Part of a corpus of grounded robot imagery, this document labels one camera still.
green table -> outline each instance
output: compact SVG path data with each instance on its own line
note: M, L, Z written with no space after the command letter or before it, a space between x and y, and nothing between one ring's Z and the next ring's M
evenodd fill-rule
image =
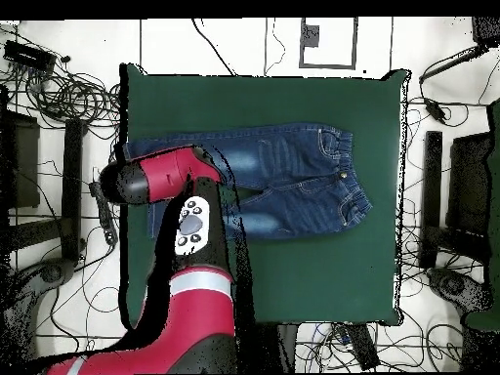
M397 164L400 100L408 72L387 80L143 75L128 66L128 139L288 122L354 133L354 167L373 204L341 234L249 243L258 322L396 323ZM147 207L128 207L128 309L139 317L154 240Z

jeans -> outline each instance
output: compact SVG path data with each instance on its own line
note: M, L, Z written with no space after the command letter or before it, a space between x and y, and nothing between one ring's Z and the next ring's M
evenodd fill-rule
M372 208L358 183L352 159L353 134L312 123L292 123L221 132L166 134L128 142L127 159L176 146L202 146L226 182L257 193L224 213L228 238L291 239L345 231ZM149 205L149 235L158 235L166 201Z

